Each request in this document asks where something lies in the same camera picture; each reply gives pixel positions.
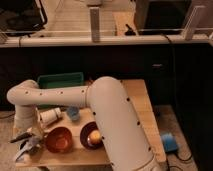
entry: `paper cup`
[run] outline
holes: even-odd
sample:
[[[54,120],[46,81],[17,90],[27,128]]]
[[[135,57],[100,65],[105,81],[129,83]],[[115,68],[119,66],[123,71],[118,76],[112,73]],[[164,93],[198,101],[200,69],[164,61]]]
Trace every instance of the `paper cup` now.
[[[62,117],[60,108],[51,109],[40,113],[41,122],[47,126]]]

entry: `wooden table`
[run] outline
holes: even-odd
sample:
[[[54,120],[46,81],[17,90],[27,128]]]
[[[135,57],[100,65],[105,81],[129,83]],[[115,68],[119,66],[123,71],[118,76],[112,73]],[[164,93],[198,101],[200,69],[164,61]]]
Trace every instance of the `wooden table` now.
[[[113,16],[115,19],[117,36],[125,36],[125,32],[127,31],[126,24],[134,30],[136,35],[139,35],[134,24],[134,12],[114,12]]]
[[[122,83],[136,108],[148,141],[156,155],[157,161],[159,163],[164,163],[166,161],[166,155],[160,139],[144,80],[123,80]],[[47,151],[47,149],[42,148],[31,157],[30,161],[26,163],[16,163],[16,166],[39,167],[109,164],[109,159],[104,147],[98,150],[88,150],[81,145],[79,140],[80,131],[86,123],[94,121],[94,118],[88,108],[80,110],[80,116],[79,122],[74,123],[69,119],[66,113],[63,112],[63,119],[49,128],[49,130],[51,130],[58,126],[66,126],[71,130],[74,140],[74,147],[71,152],[67,154],[53,154]]]

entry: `green plastic container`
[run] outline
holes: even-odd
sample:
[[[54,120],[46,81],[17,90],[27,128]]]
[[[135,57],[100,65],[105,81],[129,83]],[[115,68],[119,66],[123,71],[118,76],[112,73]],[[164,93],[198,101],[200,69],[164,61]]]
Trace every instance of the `green plastic container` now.
[[[82,72],[41,75],[37,82],[41,89],[82,86],[84,75]]]

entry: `wooden bowl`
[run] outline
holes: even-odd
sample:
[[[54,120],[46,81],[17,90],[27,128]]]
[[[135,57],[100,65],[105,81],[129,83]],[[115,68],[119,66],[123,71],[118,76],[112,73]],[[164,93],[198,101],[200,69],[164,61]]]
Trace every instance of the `wooden bowl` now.
[[[72,133],[66,127],[57,127],[45,138],[47,150],[52,153],[66,153],[72,147]]]

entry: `glass partition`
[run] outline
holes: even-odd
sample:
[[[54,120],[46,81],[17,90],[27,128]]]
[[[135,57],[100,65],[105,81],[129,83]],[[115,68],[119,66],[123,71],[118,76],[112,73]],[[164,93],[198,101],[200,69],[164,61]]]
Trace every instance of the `glass partition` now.
[[[29,39],[180,35],[186,28],[209,36],[212,8],[211,0],[1,0],[0,30]]]

